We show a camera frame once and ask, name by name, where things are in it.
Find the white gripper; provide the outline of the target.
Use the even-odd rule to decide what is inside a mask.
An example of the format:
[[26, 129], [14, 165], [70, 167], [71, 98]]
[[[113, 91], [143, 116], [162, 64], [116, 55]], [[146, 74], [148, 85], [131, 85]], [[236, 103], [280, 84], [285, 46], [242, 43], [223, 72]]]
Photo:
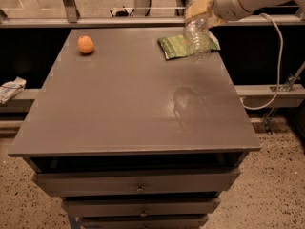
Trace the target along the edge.
[[236, 21], [250, 16], [254, 11], [271, 4], [273, 0], [187, 0], [185, 22], [197, 19], [208, 21], [213, 28], [227, 21]]

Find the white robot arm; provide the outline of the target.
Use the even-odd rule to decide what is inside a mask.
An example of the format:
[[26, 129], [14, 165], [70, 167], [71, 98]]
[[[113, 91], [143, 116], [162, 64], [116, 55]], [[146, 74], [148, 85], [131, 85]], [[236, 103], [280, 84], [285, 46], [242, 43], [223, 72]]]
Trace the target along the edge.
[[256, 10], [290, 1], [296, 2], [305, 11], [305, 0], [191, 0], [185, 9], [185, 23], [203, 19], [212, 28], [246, 18]]

